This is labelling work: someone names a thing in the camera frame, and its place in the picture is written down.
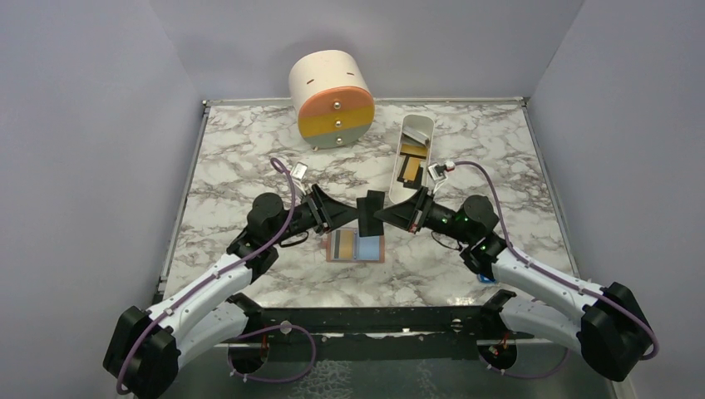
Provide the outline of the gold credit card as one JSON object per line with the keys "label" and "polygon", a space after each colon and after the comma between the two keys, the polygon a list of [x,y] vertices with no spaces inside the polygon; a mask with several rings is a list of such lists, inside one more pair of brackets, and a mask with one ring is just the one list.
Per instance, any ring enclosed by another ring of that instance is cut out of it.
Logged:
{"label": "gold credit card", "polygon": [[330,234],[329,255],[332,261],[352,261],[355,259],[356,230],[338,229]]}

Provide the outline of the dark credit card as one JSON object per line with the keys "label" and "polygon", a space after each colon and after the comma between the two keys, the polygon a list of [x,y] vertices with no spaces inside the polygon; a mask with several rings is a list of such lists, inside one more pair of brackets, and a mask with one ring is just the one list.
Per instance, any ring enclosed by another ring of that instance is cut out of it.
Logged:
{"label": "dark credit card", "polygon": [[359,236],[361,238],[383,236],[383,222],[375,217],[375,213],[383,207],[383,198],[368,195],[357,198],[356,202]]}

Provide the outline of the brown leather card holder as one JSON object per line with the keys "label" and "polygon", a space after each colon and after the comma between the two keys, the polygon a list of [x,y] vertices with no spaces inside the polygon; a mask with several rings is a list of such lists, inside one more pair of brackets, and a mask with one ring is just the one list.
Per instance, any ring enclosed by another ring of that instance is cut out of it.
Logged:
{"label": "brown leather card holder", "polygon": [[385,239],[384,236],[361,238],[357,228],[341,228],[356,230],[355,259],[352,261],[332,261],[329,255],[328,233],[322,240],[321,246],[325,249],[326,261],[329,263],[384,263],[385,262]]}

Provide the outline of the gold black striped card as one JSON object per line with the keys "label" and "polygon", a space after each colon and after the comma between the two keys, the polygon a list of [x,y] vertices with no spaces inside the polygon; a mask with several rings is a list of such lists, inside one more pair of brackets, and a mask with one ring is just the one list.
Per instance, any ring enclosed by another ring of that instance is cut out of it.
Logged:
{"label": "gold black striped card", "polygon": [[402,183],[404,188],[418,189],[422,185],[424,161],[421,157],[404,155],[397,182]]}

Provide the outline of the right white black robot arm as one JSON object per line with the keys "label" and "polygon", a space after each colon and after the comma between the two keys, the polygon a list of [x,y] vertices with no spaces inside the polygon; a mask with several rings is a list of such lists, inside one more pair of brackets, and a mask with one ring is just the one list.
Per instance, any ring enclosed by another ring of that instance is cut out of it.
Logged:
{"label": "right white black robot arm", "polygon": [[505,284],[481,308],[480,327],[488,337],[508,332],[549,340],[616,382],[658,352],[653,329],[629,288],[589,283],[530,258],[495,232],[504,220],[485,196],[471,195],[452,210],[422,188],[374,216],[413,234],[429,229],[454,239],[472,273]]}

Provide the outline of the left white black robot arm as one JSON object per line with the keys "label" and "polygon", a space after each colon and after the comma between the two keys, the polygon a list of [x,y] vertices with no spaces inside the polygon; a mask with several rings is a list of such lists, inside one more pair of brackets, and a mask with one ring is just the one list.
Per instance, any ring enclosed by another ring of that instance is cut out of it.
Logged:
{"label": "left white black robot arm", "polygon": [[181,367],[228,337],[255,339],[256,313],[227,299],[265,274],[278,259],[276,245],[312,230],[327,233],[357,218],[357,209],[318,185],[290,209],[275,193],[257,196],[244,230],[218,261],[192,283],[146,310],[132,306],[117,319],[103,367],[121,395],[157,398]]}

